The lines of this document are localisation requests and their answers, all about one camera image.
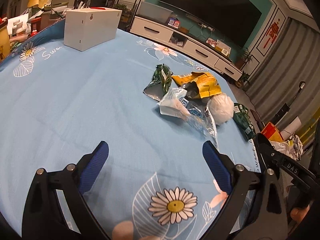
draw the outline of wire cage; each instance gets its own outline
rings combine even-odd
[[[112,8],[122,10],[118,28],[123,31],[128,31],[133,20],[133,15],[137,8],[137,4],[127,1],[116,0]]]

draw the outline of drawer handle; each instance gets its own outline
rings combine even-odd
[[[154,32],[154,33],[160,33],[159,31],[155,31],[155,30],[153,30],[153,29],[150,29],[150,28],[148,28],[148,27],[144,27],[146,30],[148,30],[148,31],[152,31],[152,32]]]
[[[232,75],[234,75],[234,73],[232,71],[228,70],[226,67],[224,69],[227,70],[228,72],[230,72]]]
[[[201,54],[201,55],[204,56],[204,57],[209,57],[209,56],[207,56],[206,54],[203,54],[201,51],[199,51],[199,50],[197,50],[197,49],[196,49],[196,52],[198,52],[199,54]]]

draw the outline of tv stand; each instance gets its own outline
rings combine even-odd
[[[171,28],[151,19],[142,16],[135,16],[130,33],[139,35],[149,40],[161,43],[164,46],[175,49],[187,56],[194,58],[203,65],[220,74],[227,74],[234,80],[238,80],[242,73],[238,70],[229,58],[216,51],[213,47],[204,41],[179,32],[179,30]],[[185,37],[183,46],[177,46],[169,43],[174,33]]]

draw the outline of daisy yellow center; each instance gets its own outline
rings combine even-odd
[[[31,50],[31,49],[28,49],[28,50],[26,51],[26,56],[29,56],[31,53],[32,53],[32,50]]]
[[[167,205],[167,209],[172,213],[178,213],[184,208],[184,203],[181,200],[170,201]]]

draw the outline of gray curtain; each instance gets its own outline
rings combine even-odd
[[[278,125],[284,129],[297,116],[304,125],[320,106],[320,34],[288,19],[272,51],[250,80],[246,93],[261,120],[269,121],[290,103],[305,81],[288,114]]]

